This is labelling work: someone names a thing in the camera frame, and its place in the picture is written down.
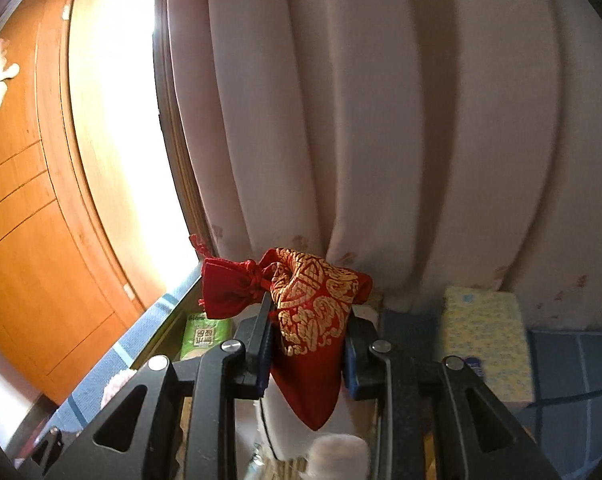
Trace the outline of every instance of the red fabric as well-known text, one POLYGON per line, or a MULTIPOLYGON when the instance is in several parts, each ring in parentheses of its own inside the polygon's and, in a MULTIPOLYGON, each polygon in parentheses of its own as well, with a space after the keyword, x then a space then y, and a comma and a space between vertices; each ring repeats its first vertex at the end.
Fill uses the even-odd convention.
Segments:
MULTIPOLYGON (((203 253, 196 238, 192 243, 203 253)), ((372 278, 281 248, 270 249, 258 264, 206 257, 202 275, 202 304, 209 319, 236 316, 271 291, 281 335, 272 375, 299 419, 318 430, 337 403, 351 305, 367 300, 372 278)))

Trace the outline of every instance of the curtain fold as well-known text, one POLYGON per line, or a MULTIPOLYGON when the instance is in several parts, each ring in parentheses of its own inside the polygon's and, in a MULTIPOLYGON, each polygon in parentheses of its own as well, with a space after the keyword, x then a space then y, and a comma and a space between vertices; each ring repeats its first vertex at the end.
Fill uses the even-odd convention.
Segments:
POLYGON ((516 292, 530 325, 602 326, 602 22, 586 0, 168 0, 168 15, 220 256, 287 246, 369 273, 395 310, 480 286, 516 292))

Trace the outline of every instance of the qr code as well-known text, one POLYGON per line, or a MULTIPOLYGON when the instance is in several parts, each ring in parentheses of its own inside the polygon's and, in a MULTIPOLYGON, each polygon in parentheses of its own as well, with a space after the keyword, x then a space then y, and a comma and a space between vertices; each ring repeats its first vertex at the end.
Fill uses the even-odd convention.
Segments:
POLYGON ((213 328, 197 328, 194 332, 194 346, 212 346, 213 342, 213 328))

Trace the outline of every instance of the silver screw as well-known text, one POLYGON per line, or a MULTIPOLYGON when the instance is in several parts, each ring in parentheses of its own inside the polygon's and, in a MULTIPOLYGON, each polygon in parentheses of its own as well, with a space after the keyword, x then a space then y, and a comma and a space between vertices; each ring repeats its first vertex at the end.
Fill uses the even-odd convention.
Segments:
POLYGON ((232 353, 238 352, 241 349, 241 341, 238 339, 228 339, 221 343, 221 350, 224 352, 232 353))
POLYGON ((165 355, 155 355, 147 362, 150 370, 154 370, 155 372, 163 370, 168 364, 170 364, 170 360, 165 355))
POLYGON ((383 339, 377 339, 370 345, 370 347, 375 352, 379 352, 379 354, 387 354, 390 350, 392 350, 392 344, 383 339))
POLYGON ((460 357, 450 355, 449 357, 446 357, 446 366, 450 368, 450 370, 461 370, 465 366, 465 363, 460 357))

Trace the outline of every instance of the yellow box with blue pattern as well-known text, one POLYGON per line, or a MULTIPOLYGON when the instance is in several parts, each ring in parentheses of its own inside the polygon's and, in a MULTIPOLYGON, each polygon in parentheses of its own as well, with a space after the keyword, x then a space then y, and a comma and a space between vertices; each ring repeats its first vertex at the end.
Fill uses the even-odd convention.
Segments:
POLYGON ((526 330, 510 292, 447 287, 437 353, 463 358, 512 412, 534 400, 526 330))

